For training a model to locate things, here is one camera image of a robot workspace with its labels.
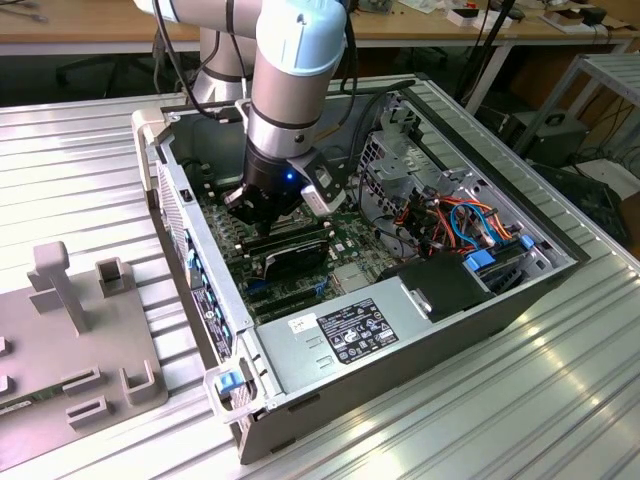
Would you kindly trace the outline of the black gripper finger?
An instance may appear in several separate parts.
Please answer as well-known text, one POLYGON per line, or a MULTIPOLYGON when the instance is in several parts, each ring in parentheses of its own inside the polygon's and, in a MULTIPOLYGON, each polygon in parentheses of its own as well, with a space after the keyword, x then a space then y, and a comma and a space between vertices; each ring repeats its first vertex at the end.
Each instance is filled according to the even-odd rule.
POLYGON ((247 225, 253 225, 258 235, 269 235, 273 224, 273 198, 269 192, 243 185, 223 197, 228 212, 247 225))

